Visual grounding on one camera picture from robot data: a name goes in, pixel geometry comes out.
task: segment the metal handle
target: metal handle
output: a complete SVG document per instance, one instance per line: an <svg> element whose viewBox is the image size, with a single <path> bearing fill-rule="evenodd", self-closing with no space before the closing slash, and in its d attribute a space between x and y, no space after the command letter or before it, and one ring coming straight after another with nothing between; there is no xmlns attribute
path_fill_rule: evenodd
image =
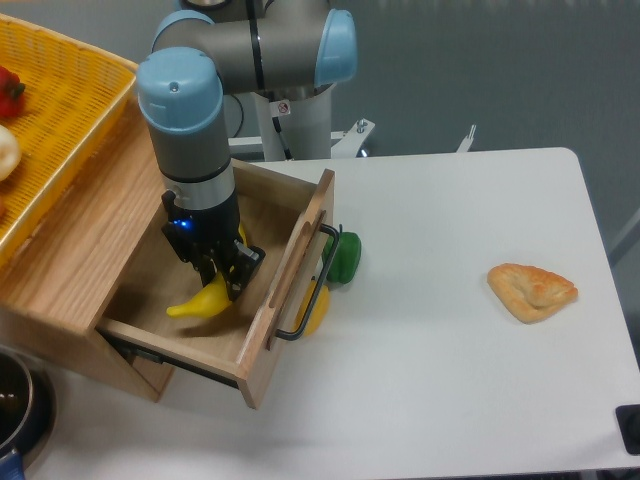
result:
<svg viewBox="0 0 640 480"><path fill-rule="evenodd" d="M322 266L322 270L320 271L320 275L318 276L318 280L316 281L316 286L313 289L313 293L311 294L311 299L309 299L309 304L304 311L302 322L300 322L298 328L293 332L286 332L280 329L276 330L276 337L282 338L283 340L286 340L288 342L293 342L294 340L299 339L304 333L304 329L307 327L307 322L309 321L311 313L313 312L313 307L315 307L316 300L318 300L318 296L320 295L320 289L322 289L322 286L327 279L327 274L329 273L329 269L331 268L333 259L336 256L336 252L338 251L338 243L340 243L340 233L338 232L338 230L333 228L331 225L322 223L320 224L319 231L322 233L326 233L327 235L331 235L333 237L333 245L331 245L327 260Z"/></svg>

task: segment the wicker basket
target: wicker basket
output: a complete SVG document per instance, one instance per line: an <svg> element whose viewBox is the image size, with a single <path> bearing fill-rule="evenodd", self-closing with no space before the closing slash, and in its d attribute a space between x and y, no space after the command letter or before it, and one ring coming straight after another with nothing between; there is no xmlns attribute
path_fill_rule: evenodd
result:
<svg viewBox="0 0 640 480"><path fill-rule="evenodd" d="M0 268L33 233L118 120L136 64L45 28L0 14L0 65L26 84L26 108L0 118L22 160L0 196Z"/></svg>

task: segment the bread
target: bread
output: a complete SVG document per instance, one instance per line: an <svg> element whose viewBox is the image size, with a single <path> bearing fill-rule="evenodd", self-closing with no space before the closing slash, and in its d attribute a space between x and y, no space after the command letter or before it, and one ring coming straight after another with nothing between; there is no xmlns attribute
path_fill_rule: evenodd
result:
<svg viewBox="0 0 640 480"><path fill-rule="evenodd" d="M523 323L549 318L578 298L569 280L532 266L505 263L492 268L487 282L511 314Z"/></svg>

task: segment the green object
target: green object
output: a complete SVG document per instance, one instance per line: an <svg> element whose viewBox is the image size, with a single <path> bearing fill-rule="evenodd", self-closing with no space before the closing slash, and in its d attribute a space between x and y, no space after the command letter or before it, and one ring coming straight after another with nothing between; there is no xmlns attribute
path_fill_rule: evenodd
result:
<svg viewBox="0 0 640 480"><path fill-rule="evenodd" d="M327 240L327 244L322 251L322 261L326 262L329 251L333 245L333 238ZM327 273L327 281L346 285L356 274L360 264L362 254L362 242L358 234L353 232L343 232L340 225L340 239L338 240L338 250L333 258L333 263Z"/></svg>

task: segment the red pepper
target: red pepper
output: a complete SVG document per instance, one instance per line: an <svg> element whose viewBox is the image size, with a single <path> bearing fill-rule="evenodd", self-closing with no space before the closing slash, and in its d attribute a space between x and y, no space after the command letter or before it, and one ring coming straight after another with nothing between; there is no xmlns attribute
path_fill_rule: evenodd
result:
<svg viewBox="0 0 640 480"><path fill-rule="evenodd" d="M24 89L17 74L0 66L0 117L17 117L22 113Z"/></svg>

